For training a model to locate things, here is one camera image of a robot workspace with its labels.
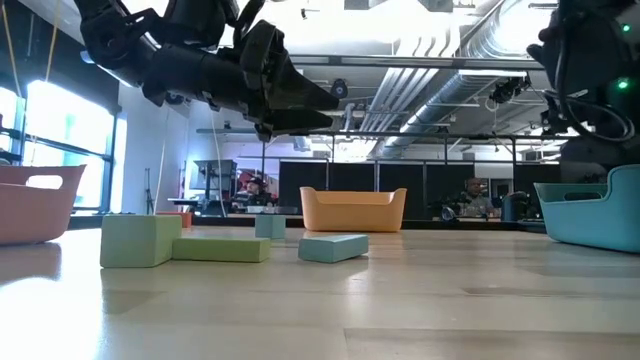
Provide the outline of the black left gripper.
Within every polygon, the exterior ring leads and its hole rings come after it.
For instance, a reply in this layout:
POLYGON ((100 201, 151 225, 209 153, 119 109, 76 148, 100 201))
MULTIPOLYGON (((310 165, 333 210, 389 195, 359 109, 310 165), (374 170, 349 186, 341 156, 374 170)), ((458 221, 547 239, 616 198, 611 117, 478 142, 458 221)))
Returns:
POLYGON ((204 55, 200 70, 204 101, 241 113, 261 140, 328 128, 333 119, 314 110, 339 105, 338 98, 296 70, 284 48, 284 33, 264 20, 238 45, 204 55), (275 110, 289 108, 311 110, 275 110))

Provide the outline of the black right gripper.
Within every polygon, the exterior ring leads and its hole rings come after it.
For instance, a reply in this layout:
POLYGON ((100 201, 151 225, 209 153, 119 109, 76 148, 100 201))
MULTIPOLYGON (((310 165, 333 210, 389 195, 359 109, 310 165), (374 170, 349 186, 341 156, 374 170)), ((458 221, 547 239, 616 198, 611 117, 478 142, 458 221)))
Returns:
POLYGON ((612 168, 639 163, 639 138, 625 143, 604 143, 578 136, 560 149, 562 173, 608 173, 612 168))

